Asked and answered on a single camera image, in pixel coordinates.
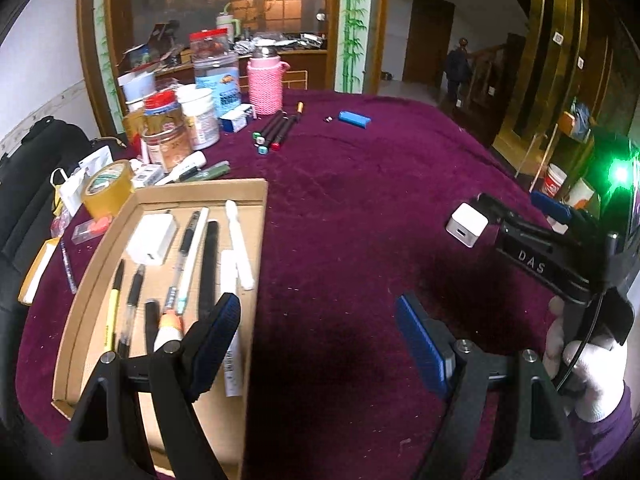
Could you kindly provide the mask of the white gloved right hand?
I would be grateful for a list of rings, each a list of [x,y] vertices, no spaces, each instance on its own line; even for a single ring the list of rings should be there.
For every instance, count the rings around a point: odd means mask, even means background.
[[[568,365],[580,346],[578,340],[564,341],[564,301],[554,296],[549,301],[549,311],[554,316],[546,336],[544,368],[550,378],[559,375],[560,366]],[[597,336],[588,342],[575,363],[572,374],[578,386],[569,386],[561,394],[565,414],[576,415],[584,422],[603,422],[621,405],[628,408],[630,401],[624,377],[627,364],[627,345],[618,344],[613,338]]]

